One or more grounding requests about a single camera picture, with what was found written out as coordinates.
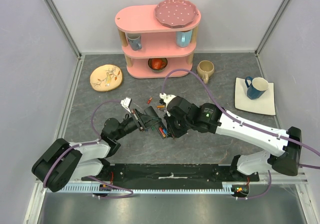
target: wooden shelf post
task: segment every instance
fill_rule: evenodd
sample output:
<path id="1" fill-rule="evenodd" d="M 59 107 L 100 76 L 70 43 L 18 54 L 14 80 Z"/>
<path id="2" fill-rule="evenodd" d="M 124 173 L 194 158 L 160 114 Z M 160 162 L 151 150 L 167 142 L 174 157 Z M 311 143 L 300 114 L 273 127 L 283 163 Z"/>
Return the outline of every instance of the wooden shelf post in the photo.
<path id="1" fill-rule="evenodd" d="M 133 63 L 132 63 L 132 61 L 131 61 L 131 58 L 128 57 L 126 54 L 124 54 L 124 58 L 125 58 L 125 61 L 126 61 L 126 65 L 127 65 L 128 67 L 132 67 L 132 66 L 133 66 Z"/>
<path id="2" fill-rule="evenodd" d="M 195 43 L 197 41 L 197 35 L 198 35 L 198 25 L 192 29 L 192 36 L 191 36 L 191 43 Z"/>
<path id="3" fill-rule="evenodd" d="M 194 52 L 192 52 L 190 55 L 188 55 L 186 62 L 190 65 L 192 65 L 192 61 L 194 60 Z"/>
<path id="4" fill-rule="evenodd" d="M 120 39 L 121 39 L 121 45 L 122 45 L 123 47 L 128 46 L 126 34 L 125 34 L 122 30 L 119 30 L 119 29 L 118 29 L 118 32 L 119 32 Z"/>

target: black base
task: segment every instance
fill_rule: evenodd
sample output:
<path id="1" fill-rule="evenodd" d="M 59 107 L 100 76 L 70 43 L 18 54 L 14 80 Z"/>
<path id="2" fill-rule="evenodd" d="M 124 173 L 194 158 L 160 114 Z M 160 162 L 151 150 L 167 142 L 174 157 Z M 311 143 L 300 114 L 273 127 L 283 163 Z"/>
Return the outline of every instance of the black base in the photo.
<path id="1" fill-rule="evenodd" d="M 111 172 L 114 176 L 114 185 L 138 190 L 221 189 L 222 182 L 247 182 L 247 176 L 235 180 L 230 174 L 229 165 L 218 164 L 113 164 L 105 165 L 97 178 L 110 181 Z M 172 174 L 181 178 L 159 179 Z M 260 180 L 258 174 L 248 177 L 251 182 Z"/>

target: blue mug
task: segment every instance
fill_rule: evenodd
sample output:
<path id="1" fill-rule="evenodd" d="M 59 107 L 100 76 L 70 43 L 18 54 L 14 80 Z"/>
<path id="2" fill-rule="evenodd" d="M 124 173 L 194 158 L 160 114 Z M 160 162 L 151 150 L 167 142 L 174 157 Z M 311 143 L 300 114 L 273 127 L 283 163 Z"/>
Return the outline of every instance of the blue mug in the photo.
<path id="1" fill-rule="evenodd" d="M 139 33 L 128 33 L 126 35 L 128 38 L 128 42 L 130 44 L 130 47 L 134 51 L 141 50 L 142 45 L 141 45 L 141 34 Z"/>
<path id="2" fill-rule="evenodd" d="M 268 90 L 269 87 L 268 81 L 263 79 L 262 77 L 252 78 L 251 76 L 247 76 L 244 79 L 244 82 L 246 84 L 246 87 L 248 88 L 248 90 L 246 91 L 246 95 L 251 100 L 261 97 L 261 95 L 265 93 L 265 91 Z"/>
<path id="3" fill-rule="evenodd" d="M 177 31 L 175 35 L 176 44 L 185 48 L 189 45 L 192 36 L 192 29 L 188 31 Z"/>

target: gray floor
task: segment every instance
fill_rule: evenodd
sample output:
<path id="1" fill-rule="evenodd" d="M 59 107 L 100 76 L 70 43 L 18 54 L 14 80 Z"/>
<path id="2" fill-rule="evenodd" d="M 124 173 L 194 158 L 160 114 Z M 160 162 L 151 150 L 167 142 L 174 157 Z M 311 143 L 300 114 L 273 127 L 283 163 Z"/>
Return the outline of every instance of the gray floor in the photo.
<path id="1" fill-rule="evenodd" d="M 214 63 L 215 73 L 209 80 L 208 87 L 220 105 L 243 118 L 275 127 L 273 116 L 249 113 L 235 109 L 234 94 L 236 77 L 260 77 L 261 73 L 253 53 L 198 53 L 194 55 L 193 68 L 195 72 L 198 63 L 209 60 Z M 105 64 L 114 64 L 122 69 L 124 80 L 120 87 L 109 92 L 94 91 L 89 82 L 92 71 Z M 90 127 L 90 117 L 100 103 L 110 99 L 132 98 L 140 111 L 146 108 L 147 100 L 153 97 L 150 105 L 155 107 L 159 101 L 159 93 L 163 78 L 136 79 L 130 76 L 126 69 L 126 61 L 122 54 L 86 55 L 80 80 L 71 109 L 65 138 L 70 142 L 85 142 L 96 139 Z M 199 81 L 192 75 L 170 78 L 165 92 L 186 98 L 189 102 L 201 105 L 210 99 Z M 121 121 L 125 110 L 115 103 L 102 106 L 97 112 L 94 124 L 100 132 L 107 118 L 114 117 Z M 260 151 L 254 145 L 235 138 L 201 134 L 190 130 L 188 135 L 179 139 L 162 140 L 153 131 L 135 131 L 120 139 L 121 148 L 109 158 L 112 163 L 221 163 L 230 164 L 233 156 L 252 154 Z"/>
<path id="2" fill-rule="evenodd" d="M 266 187 L 251 185 L 252 195 Z M 263 198 L 220 194 L 142 194 L 98 200 L 91 194 L 47 193 L 38 224 L 306 224 L 294 185 Z"/>

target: white square plate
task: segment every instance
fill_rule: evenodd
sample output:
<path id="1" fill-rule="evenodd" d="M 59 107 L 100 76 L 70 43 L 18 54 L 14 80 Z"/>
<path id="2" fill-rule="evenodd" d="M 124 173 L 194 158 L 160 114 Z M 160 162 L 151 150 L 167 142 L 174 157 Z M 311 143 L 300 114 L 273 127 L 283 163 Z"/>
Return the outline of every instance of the white square plate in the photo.
<path id="1" fill-rule="evenodd" d="M 236 109 L 250 113 L 276 115 L 274 83 L 269 82 L 269 88 L 258 99 L 251 100 L 247 97 L 245 79 L 235 79 L 234 106 Z"/>

